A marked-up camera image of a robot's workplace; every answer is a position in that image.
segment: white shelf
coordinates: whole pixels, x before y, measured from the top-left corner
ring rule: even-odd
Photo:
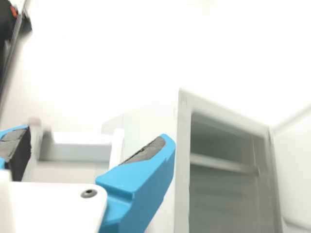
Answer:
[[[190,163],[199,166],[205,166],[217,170],[238,172],[244,174],[258,174],[259,170],[256,166],[248,166],[235,163],[225,159],[213,158],[210,156],[190,153]]]

